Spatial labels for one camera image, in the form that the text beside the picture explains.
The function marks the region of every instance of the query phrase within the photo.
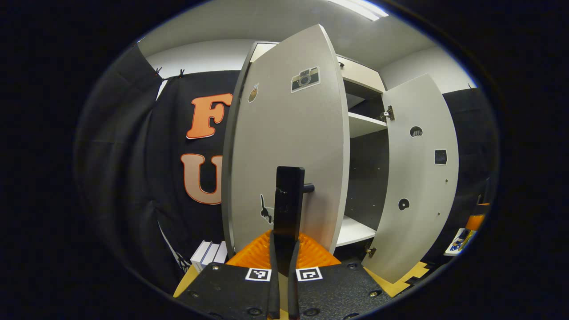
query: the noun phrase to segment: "ceiling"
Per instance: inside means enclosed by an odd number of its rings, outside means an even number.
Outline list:
[[[139,47],[148,57],[209,40],[281,42],[317,23],[326,30],[337,54],[376,70],[436,45],[392,15],[372,22],[327,0],[212,0],[152,30]]]

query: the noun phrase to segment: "sticker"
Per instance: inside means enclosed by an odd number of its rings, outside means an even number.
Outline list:
[[[271,281],[271,269],[249,268],[245,280],[249,281]]]
[[[409,208],[411,205],[409,204],[409,200],[403,198],[401,200],[399,200],[399,210],[403,211],[407,208]]]
[[[259,84],[257,83],[254,87],[253,90],[251,90],[251,93],[249,94],[249,98],[247,99],[247,101],[249,103],[253,102],[253,100],[255,100],[255,98],[257,97],[257,93],[259,92]]]
[[[435,164],[441,166],[447,165],[447,149],[435,150]]]
[[[261,194],[261,217],[263,217],[269,224],[273,224],[273,217],[275,216],[275,209],[270,207],[265,207],[265,199],[263,194]]]
[[[300,71],[290,80],[290,93],[309,88],[313,85],[320,84],[320,68],[313,67]]]
[[[423,129],[421,129],[420,126],[414,126],[413,128],[411,128],[409,134],[411,134],[412,138],[420,137],[423,135]]]
[[[322,274],[317,266],[313,268],[303,268],[296,270],[296,278],[298,281],[312,281],[322,279]]]

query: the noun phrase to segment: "fluorescent light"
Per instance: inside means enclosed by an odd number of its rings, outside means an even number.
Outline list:
[[[388,14],[385,13],[383,10],[364,0],[328,0],[328,1],[333,2],[342,7],[345,7],[347,9],[350,9],[362,15],[363,17],[370,19],[371,21],[379,19],[379,17],[375,14],[378,14],[382,17],[388,16]]]

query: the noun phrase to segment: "open cabinet door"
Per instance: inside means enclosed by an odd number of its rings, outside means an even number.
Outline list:
[[[348,188],[349,124],[328,35],[321,25],[312,26],[244,70],[224,145],[225,238],[238,252],[272,229],[277,167],[303,167],[304,181],[315,191],[304,195],[300,231],[333,252]]]
[[[459,157],[450,111],[435,82],[423,75],[382,95],[389,134],[384,210],[362,264],[395,283],[439,236],[456,192]]]

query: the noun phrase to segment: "white shelf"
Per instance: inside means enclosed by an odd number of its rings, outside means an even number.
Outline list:
[[[336,246],[356,243],[361,240],[371,239],[376,236],[376,231],[370,227],[363,225],[354,219],[344,215],[340,234]]]
[[[387,129],[387,124],[385,122],[352,112],[348,112],[348,119],[350,123],[350,138]]]

